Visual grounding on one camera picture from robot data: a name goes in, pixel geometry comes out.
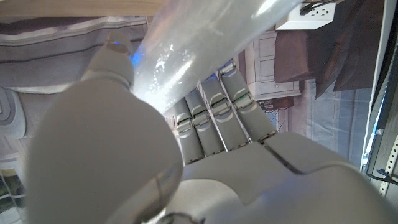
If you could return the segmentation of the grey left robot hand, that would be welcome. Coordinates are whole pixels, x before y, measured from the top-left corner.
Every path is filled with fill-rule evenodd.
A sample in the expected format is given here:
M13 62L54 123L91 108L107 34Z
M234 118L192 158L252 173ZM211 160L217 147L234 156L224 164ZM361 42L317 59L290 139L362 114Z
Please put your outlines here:
M132 93L132 44L112 32L44 116L27 168L29 223L396 223L350 162L280 133L232 62L174 106Z

